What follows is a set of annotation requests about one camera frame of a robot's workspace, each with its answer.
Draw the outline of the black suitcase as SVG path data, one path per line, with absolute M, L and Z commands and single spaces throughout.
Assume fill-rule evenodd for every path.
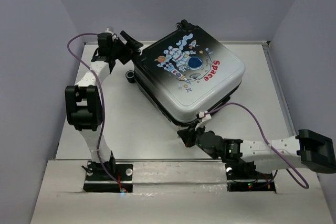
M 224 103 L 240 86 L 245 64 L 198 25 L 183 19 L 176 30 L 132 59 L 143 94 L 175 126 Z

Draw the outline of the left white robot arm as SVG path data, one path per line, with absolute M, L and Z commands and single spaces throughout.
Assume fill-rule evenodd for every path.
M 91 161 L 94 166 L 99 166 L 99 175 L 111 179 L 116 174 L 116 162 L 103 136 L 106 106 L 102 83 L 112 73 L 117 61 L 128 63 L 140 54 L 143 44 L 125 31 L 116 35 L 106 30 L 96 37 L 98 46 L 90 63 L 85 63 L 67 45 L 69 53 L 87 68 L 87 72 L 76 84 L 65 88 L 66 117 L 85 139 Z

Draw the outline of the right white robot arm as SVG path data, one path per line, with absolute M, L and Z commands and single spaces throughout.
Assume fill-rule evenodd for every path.
M 311 130 L 268 142 L 223 138 L 204 127 L 179 130 L 186 147 L 197 146 L 212 159 L 227 165 L 242 164 L 248 178 L 274 170 L 307 168 L 316 173 L 335 173 L 332 139 Z

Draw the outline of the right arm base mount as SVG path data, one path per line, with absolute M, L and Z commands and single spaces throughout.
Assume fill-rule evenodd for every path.
M 264 174 L 254 169 L 253 163 L 225 164 L 228 192 L 275 192 L 274 174 Z

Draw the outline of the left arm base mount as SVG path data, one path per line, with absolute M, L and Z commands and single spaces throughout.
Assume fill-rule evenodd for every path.
M 113 180 L 103 170 L 100 164 L 94 167 L 89 162 L 87 166 L 81 166 L 85 170 L 83 190 L 87 193 L 132 193 L 133 192 L 133 164 L 117 163 Z

